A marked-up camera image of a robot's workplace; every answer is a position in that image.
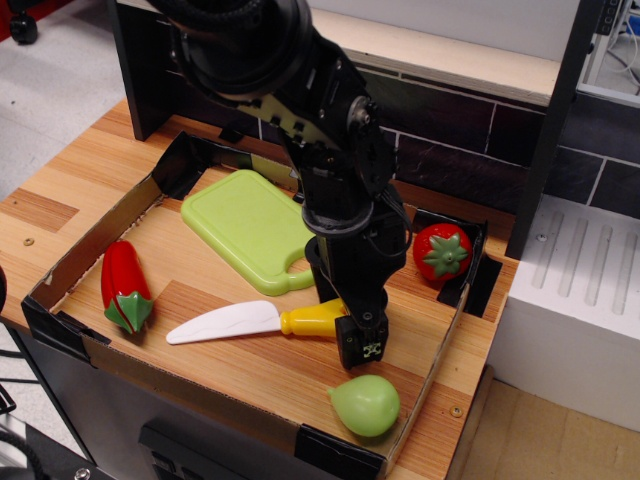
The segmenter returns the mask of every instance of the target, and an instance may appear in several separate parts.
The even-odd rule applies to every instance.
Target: green cutting board
[[[253,170],[238,170],[188,197],[184,222],[264,295],[313,285],[311,269],[289,273],[313,234],[301,207]]]

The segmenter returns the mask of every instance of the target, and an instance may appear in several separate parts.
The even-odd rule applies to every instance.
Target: cardboard box
[[[269,171],[277,183],[290,182],[287,167],[264,159],[248,165],[247,158],[181,134],[154,171],[24,299],[32,335],[339,478],[383,478],[420,412],[480,264],[490,262],[482,255],[484,227],[463,224],[471,233],[475,259],[462,280],[435,290],[416,281],[417,270],[408,262],[388,282],[391,332],[381,362],[346,371],[333,341],[279,333],[171,346],[166,334],[184,321],[230,303],[262,298],[184,225],[179,213],[187,194],[224,178],[230,168],[252,167]],[[424,225],[445,218],[418,212],[415,221]],[[155,296],[152,317],[134,336],[106,320],[100,296],[102,255],[120,238],[134,244]],[[483,265],[480,270],[495,280],[499,265]],[[476,309],[483,308],[482,297],[491,293],[492,283],[481,283],[488,287],[472,295]],[[269,300],[280,311],[318,301],[314,289]],[[391,381],[401,398],[398,421],[376,438],[347,430],[327,395],[328,388],[365,373]]]

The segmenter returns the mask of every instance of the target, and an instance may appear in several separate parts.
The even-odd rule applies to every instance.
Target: toy knife
[[[177,345],[277,331],[285,335],[335,337],[335,319],[344,315],[346,311],[339,298],[282,314],[265,300],[236,303],[183,323],[167,334],[167,342]]]

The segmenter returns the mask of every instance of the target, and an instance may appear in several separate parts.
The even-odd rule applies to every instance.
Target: yellow knife handle
[[[314,305],[312,307],[296,308],[280,315],[282,333],[289,335],[318,335],[321,337],[335,337],[338,317],[344,317],[346,310],[340,298]]]

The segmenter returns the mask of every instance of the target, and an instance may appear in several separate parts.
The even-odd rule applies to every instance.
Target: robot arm
[[[278,127],[315,234],[306,254],[320,300],[339,296],[348,312],[336,320],[342,364],[380,360],[384,284],[404,266],[411,235],[389,184],[395,150],[363,78],[313,28],[305,0],[150,3],[175,25],[173,55],[191,84]]]

